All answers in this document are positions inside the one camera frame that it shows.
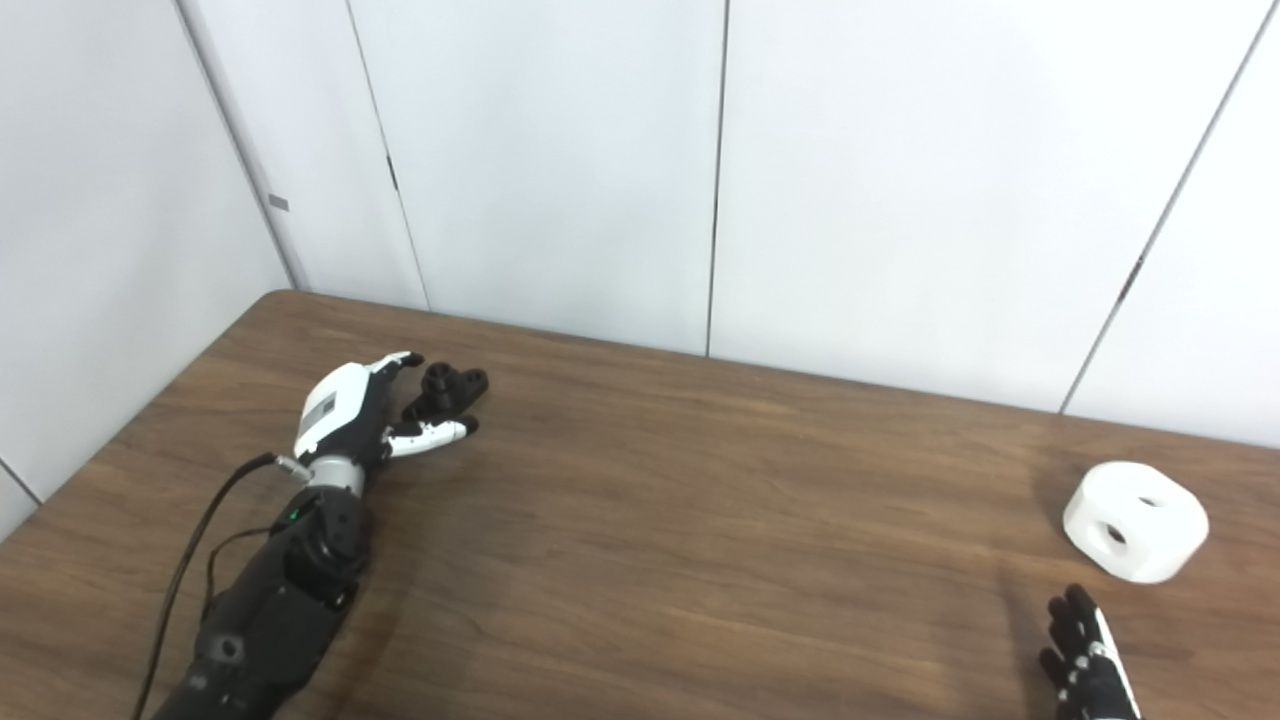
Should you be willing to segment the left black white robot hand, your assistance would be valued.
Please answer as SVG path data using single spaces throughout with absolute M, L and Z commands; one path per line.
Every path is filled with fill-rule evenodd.
M 293 455 L 310 468 L 321 457 L 343 457 L 365 470 L 378 464 L 426 454 L 477 433 L 474 416 L 392 423 L 396 378 L 420 366 L 416 352 L 388 354 L 370 363 L 347 363 L 323 378 L 307 396 Z

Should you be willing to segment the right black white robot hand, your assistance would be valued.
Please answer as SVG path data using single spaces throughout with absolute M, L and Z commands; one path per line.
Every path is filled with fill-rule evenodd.
M 1053 684 L 1056 719 L 1142 719 L 1102 609 L 1080 584 L 1052 597 L 1050 647 L 1039 665 Z

